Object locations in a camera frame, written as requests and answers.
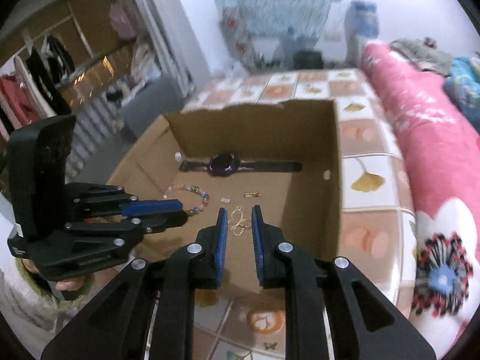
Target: open cardboard box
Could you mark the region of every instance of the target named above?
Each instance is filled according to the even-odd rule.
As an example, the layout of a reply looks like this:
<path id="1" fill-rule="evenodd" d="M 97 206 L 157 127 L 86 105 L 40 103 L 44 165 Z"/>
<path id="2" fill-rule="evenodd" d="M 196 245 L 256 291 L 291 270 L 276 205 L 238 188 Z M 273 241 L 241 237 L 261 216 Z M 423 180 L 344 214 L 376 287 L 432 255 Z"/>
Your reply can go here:
<path id="1" fill-rule="evenodd" d="M 210 195 L 204 212 L 181 228 L 147 235 L 137 255 L 164 259 L 194 242 L 198 230 L 216 223 L 221 207 L 241 207 L 244 218 L 259 204 L 266 223 L 282 229 L 286 240 L 311 256 L 336 255 L 341 218 L 340 158 L 334 103 L 290 100 L 281 104 L 242 104 L 222 110 L 198 110 L 160 116 L 115 170 L 109 183 L 123 185 L 140 199 L 161 199 L 167 187 L 184 183 Z M 241 159 L 297 161 L 298 173 L 237 173 L 215 178 L 206 172 L 179 171 L 175 152 L 189 159 L 210 159 L 221 152 Z M 246 192 L 260 192 L 246 198 Z M 179 191 L 186 209 L 198 206 L 198 195 Z M 230 199 L 222 203 L 221 198 Z M 236 296 L 258 294 L 251 230 L 235 236 L 229 230 L 221 291 Z"/>

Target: human hand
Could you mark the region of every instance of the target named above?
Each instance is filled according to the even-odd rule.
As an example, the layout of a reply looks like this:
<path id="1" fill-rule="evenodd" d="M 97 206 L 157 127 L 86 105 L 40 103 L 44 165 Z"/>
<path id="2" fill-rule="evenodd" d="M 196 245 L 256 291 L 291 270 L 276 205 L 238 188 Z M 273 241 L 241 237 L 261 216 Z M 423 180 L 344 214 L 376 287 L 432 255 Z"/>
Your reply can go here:
<path id="1" fill-rule="evenodd" d="M 22 259 L 23 266 L 28 272 L 39 275 L 40 272 L 30 259 Z M 71 279 L 62 280 L 56 283 L 55 289 L 58 291 L 78 291 L 85 284 L 85 276 L 73 277 Z"/>

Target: gray garment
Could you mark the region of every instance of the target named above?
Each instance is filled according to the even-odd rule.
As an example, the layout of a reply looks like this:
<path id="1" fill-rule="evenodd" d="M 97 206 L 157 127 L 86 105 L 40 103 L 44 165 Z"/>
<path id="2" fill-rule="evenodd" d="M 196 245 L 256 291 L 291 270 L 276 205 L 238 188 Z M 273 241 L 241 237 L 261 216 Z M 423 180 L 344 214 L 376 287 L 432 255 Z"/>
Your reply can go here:
<path id="1" fill-rule="evenodd" d="M 420 71 L 431 71 L 444 77 L 450 75 L 453 55 L 425 46 L 423 40 L 397 39 L 390 43 L 390 48 L 402 54 Z"/>

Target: yellow ginkgo leaf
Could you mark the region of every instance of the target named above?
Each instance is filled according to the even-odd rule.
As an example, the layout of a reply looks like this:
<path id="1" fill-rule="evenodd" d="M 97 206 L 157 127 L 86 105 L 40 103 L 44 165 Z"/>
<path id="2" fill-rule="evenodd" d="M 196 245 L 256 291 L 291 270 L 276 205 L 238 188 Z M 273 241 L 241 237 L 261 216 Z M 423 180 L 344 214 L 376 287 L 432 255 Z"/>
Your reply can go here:
<path id="1" fill-rule="evenodd" d="M 200 308 L 214 306 L 219 300 L 215 291 L 211 289 L 198 289 L 195 291 L 195 304 Z"/>
<path id="2" fill-rule="evenodd" d="M 365 105 L 363 105 L 363 104 L 350 103 L 343 110 L 344 111 L 349 111 L 349 112 L 359 112 L 364 108 L 365 108 Z"/>
<path id="3" fill-rule="evenodd" d="M 320 93 L 323 91 L 323 89 L 320 88 L 315 88 L 311 85 L 307 85 L 307 88 L 305 89 L 306 92 L 308 93 Z"/>
<path id="4" fill-rule="evenodd" d="M 379 175 L 364 172 L 362 177 L 352 184 L 352 189 L 359 192 L 375 192 L 385 184 L 385 179 Z"/>

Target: red garment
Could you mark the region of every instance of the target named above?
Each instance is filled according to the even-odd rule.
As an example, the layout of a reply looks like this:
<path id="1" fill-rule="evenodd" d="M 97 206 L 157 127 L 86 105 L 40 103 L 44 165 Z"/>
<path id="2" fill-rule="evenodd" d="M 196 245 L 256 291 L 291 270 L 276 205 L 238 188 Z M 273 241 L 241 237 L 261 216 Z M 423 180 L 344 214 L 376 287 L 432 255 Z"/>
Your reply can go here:
<path id="1" fill-rule="evenodd" d="M 0 91 L 7 98 L 7 102 L 22 126 L 40 120 L 37 110 L 33 107 L 25 89 L 20 88 L 15 76 L 0 77 Z"/>

